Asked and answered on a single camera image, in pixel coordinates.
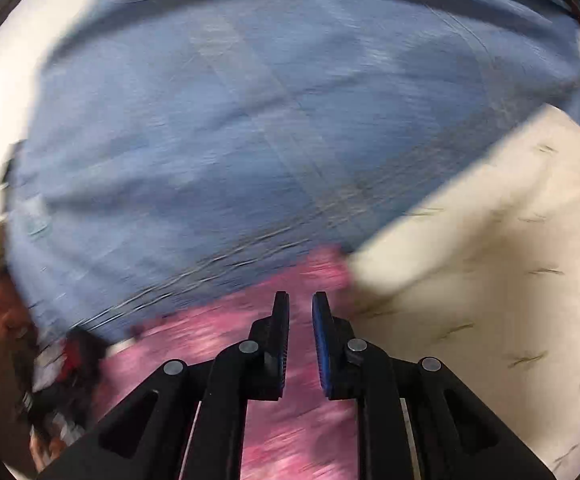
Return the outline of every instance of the blue fabric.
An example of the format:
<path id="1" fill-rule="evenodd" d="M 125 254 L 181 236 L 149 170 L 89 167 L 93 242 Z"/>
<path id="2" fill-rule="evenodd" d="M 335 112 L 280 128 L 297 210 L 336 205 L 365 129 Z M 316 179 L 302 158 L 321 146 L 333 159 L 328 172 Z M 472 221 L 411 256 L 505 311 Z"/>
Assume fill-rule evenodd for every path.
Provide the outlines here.
<path id="1" fill-rule="evenodd" d="M 576 30 L 559 0 L 99 0 L 17 159 L 17 286 L 42 328 L 119 340 L 354 250 L 574 100 Z"/>

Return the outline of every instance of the blue cloth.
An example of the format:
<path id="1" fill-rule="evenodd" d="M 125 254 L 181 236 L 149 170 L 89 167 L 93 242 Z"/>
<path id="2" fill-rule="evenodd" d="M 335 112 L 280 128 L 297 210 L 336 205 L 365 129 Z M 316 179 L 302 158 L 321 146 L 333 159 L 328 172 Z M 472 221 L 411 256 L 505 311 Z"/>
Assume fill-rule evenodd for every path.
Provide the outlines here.
<path id="1" fill-rule="evenodd" d="M 41 328 L 114 341 L 354 250 L 575 99 L 576 30 L 560 0 L 99 0 L 16 161 L 14 280 Z"/>

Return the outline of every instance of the pink cloth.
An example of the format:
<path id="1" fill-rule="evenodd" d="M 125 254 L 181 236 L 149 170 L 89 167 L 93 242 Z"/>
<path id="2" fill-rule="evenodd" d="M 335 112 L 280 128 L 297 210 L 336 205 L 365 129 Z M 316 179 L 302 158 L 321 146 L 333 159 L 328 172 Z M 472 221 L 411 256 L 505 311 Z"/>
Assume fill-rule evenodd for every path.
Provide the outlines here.
<path id="1" fill-rule="evenodd" d="M 146 328 L 135 345 L 105 359 L 95 412 L 106 413 L 168 359 L 195 364 L 247 338 L 252 321 L 269 315 L 275 292 L 285 290 L 290 295 L 286 387 L 279 402 L 248 404 L 241 478 L 356 479 L 355 403 L 323 395 L 311 314 L 317 290 L 325 290 L 341 314 L 347 285 L 339 253 L 317 250 L 266 282 Z"/>

